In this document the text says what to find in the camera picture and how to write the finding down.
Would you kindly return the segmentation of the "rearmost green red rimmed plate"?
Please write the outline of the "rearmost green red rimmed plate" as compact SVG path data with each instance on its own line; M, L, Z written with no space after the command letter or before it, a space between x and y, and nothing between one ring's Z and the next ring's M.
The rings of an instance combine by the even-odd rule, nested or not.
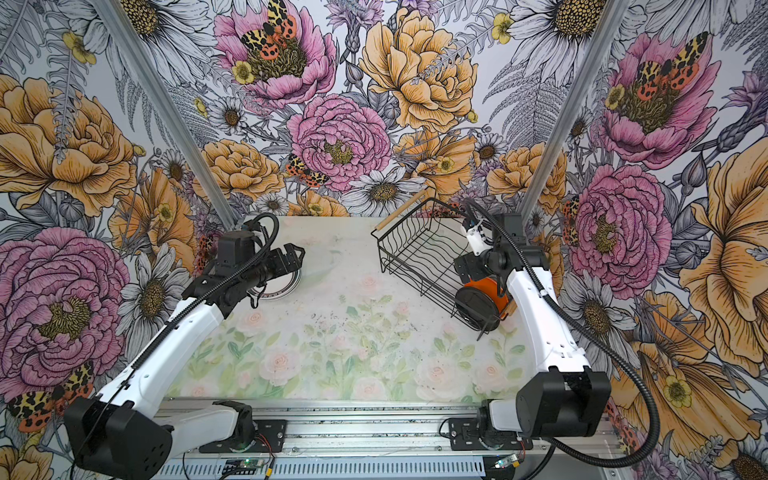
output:
M267 281L263 286L256 286L251 293L261 300L277 300L292 293L301 280L301 270Z

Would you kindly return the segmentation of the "orange plate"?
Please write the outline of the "orange plate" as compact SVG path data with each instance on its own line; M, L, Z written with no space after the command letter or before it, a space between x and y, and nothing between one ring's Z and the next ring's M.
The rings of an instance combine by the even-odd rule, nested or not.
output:
M475 288L489 296L497 307L501 319L504 319L508 315L510 298L506 294L501 293L500 287L492 277L470 281L465 284L465 287Z

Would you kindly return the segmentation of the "black plate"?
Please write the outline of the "black plate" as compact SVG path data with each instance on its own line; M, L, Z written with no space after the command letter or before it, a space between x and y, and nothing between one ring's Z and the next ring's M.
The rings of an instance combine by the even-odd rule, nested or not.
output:
M491 297L481 290L465 286L456 292L454 303L460 318L473 330L486 333L498 328L500 311Z

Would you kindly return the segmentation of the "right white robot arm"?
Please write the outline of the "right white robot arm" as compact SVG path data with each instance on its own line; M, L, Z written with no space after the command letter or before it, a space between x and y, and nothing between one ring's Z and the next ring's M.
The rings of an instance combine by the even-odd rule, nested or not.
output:
M609 400L607 375L593 369L557 312L550 263L543 251L510 232L509 217L462 222L469 250L454 269L462 284L454 295L460 317L489 331L508 321L525 332L533 367L511 399L491 399L490 425L526 437L588 437Z

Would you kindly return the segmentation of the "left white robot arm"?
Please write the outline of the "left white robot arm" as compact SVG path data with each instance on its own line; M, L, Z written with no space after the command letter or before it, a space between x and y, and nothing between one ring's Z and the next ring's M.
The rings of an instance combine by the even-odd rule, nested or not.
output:
M156 421L171 384L202 342L234 308L256 307L269 282L298 273L304 248L274 246L276 236L240 230L224 234L215 258L183 291L169 322L121 373L65 411L76 467L116 479L150 479L168 459L208 444L236 449L256 438L251 407L219 400Z

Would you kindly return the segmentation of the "right green circuit board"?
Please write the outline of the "right green circuit board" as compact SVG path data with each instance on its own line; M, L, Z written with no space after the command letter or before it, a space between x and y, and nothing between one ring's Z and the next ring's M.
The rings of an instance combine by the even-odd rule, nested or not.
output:
M505 456L503 458L498 459L494 465L494 469L508 469L513 468L516 469L520 466L521 459L517 454L510 454L508 456Z

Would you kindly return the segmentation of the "green circuit board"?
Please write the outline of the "green circuit board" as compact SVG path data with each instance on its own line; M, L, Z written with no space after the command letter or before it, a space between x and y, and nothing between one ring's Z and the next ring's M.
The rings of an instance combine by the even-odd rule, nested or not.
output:
M226 461L223 474L255 475L265 474L271 461L266 458L242 458Z
M510 454L508 456L505 456L503 458L498 459L494 465L494 469L508 469L513 468L516 469L520 466L521 459L517 454Z

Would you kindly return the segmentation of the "left green circuit board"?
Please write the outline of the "left green circuit board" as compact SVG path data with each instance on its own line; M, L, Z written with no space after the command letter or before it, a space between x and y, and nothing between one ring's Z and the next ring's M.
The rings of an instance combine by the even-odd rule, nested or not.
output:
M223 474L255 475L265 474L271 461L266 458L242 458L226 461Z

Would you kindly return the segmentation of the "aluminium mounting rail frame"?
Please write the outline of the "aluminium mounting rail frame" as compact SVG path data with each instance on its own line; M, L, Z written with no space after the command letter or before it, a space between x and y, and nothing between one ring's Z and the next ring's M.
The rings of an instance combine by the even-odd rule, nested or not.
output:
M450 404L440 402L387 402L295 399L170 400L161 395L142 397L136 388L116 394L102 393L100 400L116 408L132 409L173 436L172 457L244 432L256 419L288 422L283 451L276 455L331 456L393 449L414 455L441 447L452 451L439 433L449 417L477 417L490 425L489 401Z

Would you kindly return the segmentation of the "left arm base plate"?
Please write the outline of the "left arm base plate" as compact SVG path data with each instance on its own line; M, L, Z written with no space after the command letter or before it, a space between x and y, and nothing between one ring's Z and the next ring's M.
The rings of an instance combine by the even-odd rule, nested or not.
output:
M198 448L200 453L281 453L286 439L286 420L256 419L244 432Z

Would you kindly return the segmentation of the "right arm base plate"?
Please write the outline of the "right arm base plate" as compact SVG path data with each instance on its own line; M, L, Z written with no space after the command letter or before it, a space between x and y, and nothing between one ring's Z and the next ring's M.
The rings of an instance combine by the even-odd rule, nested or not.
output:
M515 432L497 431L477 417L449 417L439 433L447 438L452 451L520 451L530 450L533 442Z

